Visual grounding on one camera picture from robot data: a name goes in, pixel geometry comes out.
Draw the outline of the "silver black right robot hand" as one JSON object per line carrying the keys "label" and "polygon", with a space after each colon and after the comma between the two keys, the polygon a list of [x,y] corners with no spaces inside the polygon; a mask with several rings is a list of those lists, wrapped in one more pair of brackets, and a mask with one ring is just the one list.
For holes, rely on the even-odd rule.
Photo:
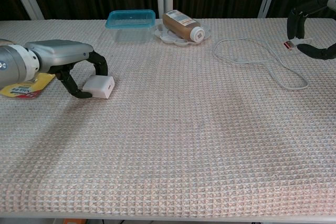
{"label": "silver black right robot hand", "polygon": [[313,59],[335,59],[335,44],[328,48],[316,48],[302,41],[305,37],[305,21],[309,15],[324,9],[335,11],[335,0],[299,0],[298,4],[291,9],[287,18],[287,48],[296,46],[299,51]]}

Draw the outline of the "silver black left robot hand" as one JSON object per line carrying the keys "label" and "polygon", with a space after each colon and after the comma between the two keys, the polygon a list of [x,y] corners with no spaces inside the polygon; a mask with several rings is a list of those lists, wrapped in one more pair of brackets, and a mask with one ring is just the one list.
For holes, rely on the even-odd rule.
{"label": "silver black left robot hand", "polygon": [[94,65],[97,75],[108,75],[105,57],[95,52],[90,44],[54,39],[28,42],[25,48],[30,49],[38,57],[40,72],[54,74],[67,91],[79,99],[91,98],[92,94],[81,91],[72,78],[70,71],[76,63],[86,60]]}

